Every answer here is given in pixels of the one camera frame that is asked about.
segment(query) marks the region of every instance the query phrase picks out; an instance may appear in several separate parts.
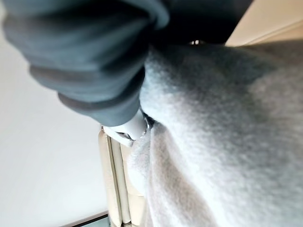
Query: light gray sweatshirt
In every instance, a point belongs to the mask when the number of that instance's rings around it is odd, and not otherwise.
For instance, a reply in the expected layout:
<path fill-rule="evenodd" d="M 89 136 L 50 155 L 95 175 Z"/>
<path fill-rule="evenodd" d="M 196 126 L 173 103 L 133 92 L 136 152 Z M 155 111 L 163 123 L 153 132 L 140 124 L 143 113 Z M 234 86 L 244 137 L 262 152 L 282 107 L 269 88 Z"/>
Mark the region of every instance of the light gray sweatshirt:
<path fill-rule="evenodd" d="M 145 226 L 302 227 L 303 40 L 152 49 L 145 67 Z"/>

